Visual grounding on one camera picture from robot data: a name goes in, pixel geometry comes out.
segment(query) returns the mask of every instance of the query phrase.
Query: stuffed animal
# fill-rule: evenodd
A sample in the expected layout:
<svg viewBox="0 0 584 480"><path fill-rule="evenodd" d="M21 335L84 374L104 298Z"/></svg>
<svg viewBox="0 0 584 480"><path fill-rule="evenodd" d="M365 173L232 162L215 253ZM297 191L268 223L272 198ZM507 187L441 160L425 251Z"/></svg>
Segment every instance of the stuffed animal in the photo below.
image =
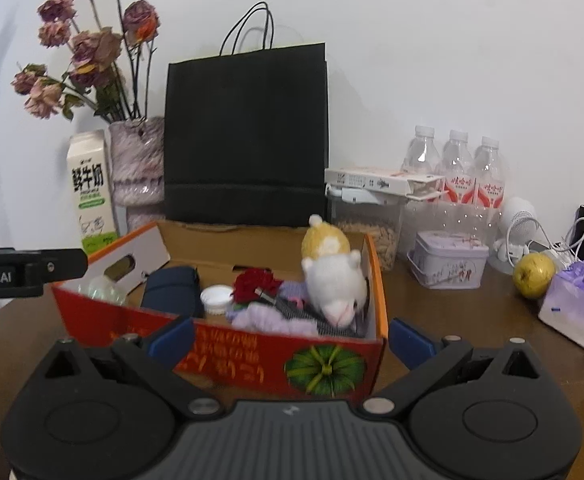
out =
<svg viewBox="0 0 584 480"><path fill-rule="evenodd" d="M330 254L301 261L312 305L337 328L350 326L367 301L361 253Z"/></svg>
<svg viewBox="0 0 584 480"><path fill-rule="evenodd" d="M349 241L338 227L324 222L318 215L310 216L310 228L307 229L301 243L301 258L315 260L329 254L349 253Z"/></svg>

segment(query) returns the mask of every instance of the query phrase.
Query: pink textured vase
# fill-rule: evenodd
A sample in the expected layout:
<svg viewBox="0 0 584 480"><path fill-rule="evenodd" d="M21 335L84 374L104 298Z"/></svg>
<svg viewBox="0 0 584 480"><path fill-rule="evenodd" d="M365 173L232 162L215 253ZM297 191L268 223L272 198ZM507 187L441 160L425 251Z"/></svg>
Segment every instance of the pink textured vase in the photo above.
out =
<svg viewBox="0 0 584 480"><path fill-rule="evenodd" d="M127 208L127 224L131 230L143 223L165 218L164 126L162 117L109 125L114 203Z"/></svg>

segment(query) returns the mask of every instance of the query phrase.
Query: red yarn flower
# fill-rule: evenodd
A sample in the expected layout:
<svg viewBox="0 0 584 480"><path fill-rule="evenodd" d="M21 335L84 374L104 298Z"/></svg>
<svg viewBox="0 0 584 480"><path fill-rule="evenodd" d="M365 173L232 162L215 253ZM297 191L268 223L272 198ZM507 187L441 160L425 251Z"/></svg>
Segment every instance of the red yarn flower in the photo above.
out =
<svg viewBox="0 0 584 480"><path fill-rule="evenodd" d="M249 303L259 299L255 290L262 288L270 296L274 297L278 292L278 287L283 281L275 280L271 270L248 269L236 276L234 281L234 302Z"/></svg>

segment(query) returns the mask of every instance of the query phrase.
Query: green pumpkin picture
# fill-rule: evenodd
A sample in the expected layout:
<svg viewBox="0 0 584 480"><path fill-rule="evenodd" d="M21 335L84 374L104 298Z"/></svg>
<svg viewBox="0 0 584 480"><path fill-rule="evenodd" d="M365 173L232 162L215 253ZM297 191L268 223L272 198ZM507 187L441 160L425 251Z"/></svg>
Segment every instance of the green pumpkin picture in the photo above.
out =
<svg viewBox="0 0 584 480"><path fill-rule="evenodd" d="M353 392L365 376L365 359L339 345L316 345L296 352L285 363L288 382L315 396Z"/></svg>

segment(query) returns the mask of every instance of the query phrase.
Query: brown wooden table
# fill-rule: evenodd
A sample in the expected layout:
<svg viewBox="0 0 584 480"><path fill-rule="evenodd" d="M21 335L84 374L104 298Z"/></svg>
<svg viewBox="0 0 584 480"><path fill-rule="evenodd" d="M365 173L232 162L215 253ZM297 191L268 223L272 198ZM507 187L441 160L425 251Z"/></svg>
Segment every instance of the brown wooden table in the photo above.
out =
<svg viewBox="0 0 584 480"><path fill-rule="evenodd" d="M511 336L527 339L581 418L583 445L569 478L584 480L584 350L539 322L531 305L517 296L510 278L491 268L486 268L478 290L426 290L402 266L387 273L383 282L389 316L402 316L433 336L460 335L475 347L501 346ZM0 422L34 366L63 335L49 291L43 298L15 300L0 311ZM386 352L377 388L404 373L405 367ZM262 397L224 386L215 388L214 394L224 402L237 396ZM0 452L0 480L7 475Z"/></svg>

